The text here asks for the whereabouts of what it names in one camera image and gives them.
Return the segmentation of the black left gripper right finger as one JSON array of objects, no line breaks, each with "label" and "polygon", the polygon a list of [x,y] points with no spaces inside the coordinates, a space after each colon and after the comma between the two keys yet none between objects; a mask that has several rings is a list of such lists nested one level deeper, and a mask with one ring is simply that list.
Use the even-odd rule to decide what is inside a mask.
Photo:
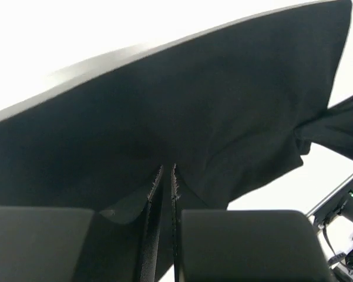
[{"label": "black left gripper right finger", "polygon": [[210,173],[200,209],[182,204],[187,188],[172,167],[176,281],[333,281],[310,221],[296,210],[227,209],[228,201],[282,175],[272,169]]}]

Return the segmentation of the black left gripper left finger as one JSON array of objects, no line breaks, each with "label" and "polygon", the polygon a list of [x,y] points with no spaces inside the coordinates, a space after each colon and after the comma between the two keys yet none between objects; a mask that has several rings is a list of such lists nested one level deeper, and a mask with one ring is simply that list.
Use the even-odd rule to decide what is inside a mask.
[{"label": "black left gripper left finger", "polygon": [[0,281],[154,281],[162,174],[100,213],[0,207]]}]

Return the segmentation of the black skirt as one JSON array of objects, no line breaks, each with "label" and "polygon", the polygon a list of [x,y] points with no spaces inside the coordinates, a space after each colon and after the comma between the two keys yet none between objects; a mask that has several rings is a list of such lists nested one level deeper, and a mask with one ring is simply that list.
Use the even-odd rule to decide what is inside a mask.
[{"label": "black skirt", "polygon": [[0,110],[0,206],[101,211],[175,166],[223,209],[302,165],[353,160],[353,97],[328,106],[351,1],[316,1],[68,66]]}]

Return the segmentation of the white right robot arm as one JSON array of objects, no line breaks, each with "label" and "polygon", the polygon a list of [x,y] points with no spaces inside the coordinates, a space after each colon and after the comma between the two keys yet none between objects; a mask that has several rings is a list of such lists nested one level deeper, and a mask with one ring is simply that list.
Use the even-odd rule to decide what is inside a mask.
[{"label": "white right robot arm", "polygon": [[353,281],[353,174],[308,213],[335,281]]}]

